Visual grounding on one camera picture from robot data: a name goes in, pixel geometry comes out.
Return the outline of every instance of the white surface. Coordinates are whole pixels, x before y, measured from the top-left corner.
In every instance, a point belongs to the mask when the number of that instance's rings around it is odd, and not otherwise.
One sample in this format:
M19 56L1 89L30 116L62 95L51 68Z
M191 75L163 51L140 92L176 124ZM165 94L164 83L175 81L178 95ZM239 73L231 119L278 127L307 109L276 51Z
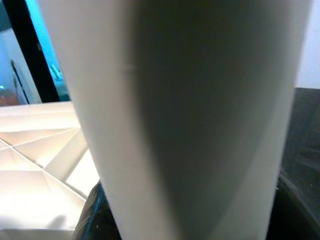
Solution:
M53 135L63 131L65 131L65 129L41 129L41 130L0 132L0 139L4 140L6 143L10 145L18 145L25 142L41 139L46 136Z
M78 189L85 196L88 196L99 179L91 153L87 150L74 171L67 178L66 183Z
M41 169L8 147L0 150L0 171L4 170L39 171Z
M79 127L71 102L0 107L0 132Z
M63 122L61 113L73 115L62 129L53 121ZM92 175L92 159L78 171L88 147L81 129L74 127L79 123L72 104L11 106L0 108L0 115L0 239L71 239L85 204L78 193L99 180ZM7 116L13 121L3 120ZM41 124L43 116L48 121ZM76 177L66 185L75 169Z
M66 130L38 140L15 145L14 148L31 161L45 167L72 139L77 131L78 129Z
M10 58L2 32L0 32L0 85L15 91Z
M41 99L39 93L37 91L35 82L31 76L26 60L23 56L23 53L20 49L19 43L15 36L12 28L2 31L0 33L0 38L3 39L8 57L9 57L9 66L10 60L14 60L16 70L21 76L21 82L25 89L25 92L29 98L30 103L39 104L41 103Z
M320 89L320 0L311 8L296 86Z

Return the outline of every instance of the white cylinder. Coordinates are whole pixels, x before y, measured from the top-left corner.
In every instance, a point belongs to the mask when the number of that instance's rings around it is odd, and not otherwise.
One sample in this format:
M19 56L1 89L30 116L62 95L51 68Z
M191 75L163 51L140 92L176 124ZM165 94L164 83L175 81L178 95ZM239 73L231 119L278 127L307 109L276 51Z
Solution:
M310 1L39 0L124 240L263 240Z

